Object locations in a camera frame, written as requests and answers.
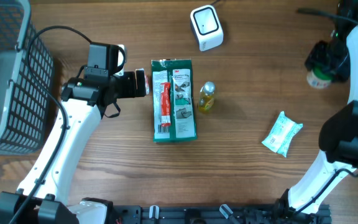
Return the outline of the red snack stick packet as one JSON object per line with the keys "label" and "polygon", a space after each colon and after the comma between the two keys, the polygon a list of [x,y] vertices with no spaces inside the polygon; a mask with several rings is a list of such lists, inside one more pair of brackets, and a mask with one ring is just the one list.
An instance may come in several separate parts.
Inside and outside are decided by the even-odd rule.
{"label": "red snack stick packet", "polygon": [[171,125],[170,82],[161,83],[160,88],[161,125],[167,127]]}

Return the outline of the green round can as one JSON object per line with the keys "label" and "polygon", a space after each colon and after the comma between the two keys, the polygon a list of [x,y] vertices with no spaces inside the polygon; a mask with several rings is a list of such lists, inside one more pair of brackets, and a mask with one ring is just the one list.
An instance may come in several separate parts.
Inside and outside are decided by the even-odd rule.
{"label": "green round can", "polygon": [[324,89],[332,83],[333,78],[323,73],[320,68],[315,67],[308,72],[306,80],[311,87],[315,89]]}

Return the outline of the green 3M gloves package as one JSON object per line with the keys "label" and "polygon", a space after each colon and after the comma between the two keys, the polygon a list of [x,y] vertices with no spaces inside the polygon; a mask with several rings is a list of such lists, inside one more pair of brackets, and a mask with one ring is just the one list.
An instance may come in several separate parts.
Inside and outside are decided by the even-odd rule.
{"label": "green 3M gloves package", "polygon": [[[197,139],[191,60],[153,60],[151,69],[154,142],[182,142]],[[161,125],[160,85],[163,82],[170,82],[171,125],[167,127]]]}

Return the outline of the yellow liquid soap bottle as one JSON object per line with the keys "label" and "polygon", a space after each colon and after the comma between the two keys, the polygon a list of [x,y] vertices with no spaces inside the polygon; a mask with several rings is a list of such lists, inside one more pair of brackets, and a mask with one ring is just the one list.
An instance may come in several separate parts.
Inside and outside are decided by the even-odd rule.
{"label": "yellow liquid soap bottle", "polygon": [[206,82],[199,94],[198,109],[200,112],[208,112],[214,105],[214,94],[216,86],[213,82]]}

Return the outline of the teal wet wipes pack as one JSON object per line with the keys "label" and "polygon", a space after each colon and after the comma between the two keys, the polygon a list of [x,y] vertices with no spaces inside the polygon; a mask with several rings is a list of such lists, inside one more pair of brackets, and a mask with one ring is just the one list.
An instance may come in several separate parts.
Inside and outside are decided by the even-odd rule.
{"label": "teal wet wipes pack", "polygon": [[284,111],[281,111],[271,131],[262,141],[262,144],[271,151],[287,157],[291,140],[302,127],[303,124],[292,121],[285,115]]}

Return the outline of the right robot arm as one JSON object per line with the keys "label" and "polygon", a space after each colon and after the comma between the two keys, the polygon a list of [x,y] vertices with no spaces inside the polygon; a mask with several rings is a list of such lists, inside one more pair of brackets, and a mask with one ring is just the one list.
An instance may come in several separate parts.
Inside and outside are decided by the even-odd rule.
{"label": "right robot arm", "polygon": [[358,1],[339,1],[334,14],[305,7],[297,13],[334,23],[331,40],[318,42],[305,61],[308,83],[321,88],[350,82],[347,105],[321,128],[317,158],[273,209],[276,219],[310,223],[318,219],[321,202],[343,178],[358,178]]}

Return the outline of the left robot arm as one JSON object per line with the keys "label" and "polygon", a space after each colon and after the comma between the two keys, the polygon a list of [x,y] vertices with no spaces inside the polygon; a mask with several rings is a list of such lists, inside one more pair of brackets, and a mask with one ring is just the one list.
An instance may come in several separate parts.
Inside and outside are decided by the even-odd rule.
{"label": "left robot arm", "polygon": [[84,198],[68,205],[75,170],[109,105],[149,92],[144,69],[124,71],[123,45],[91,43],[83,78],[69,79],[61,109],[32,170],[16,192],[0,193],[0,223],[119,223],[112,201]]}

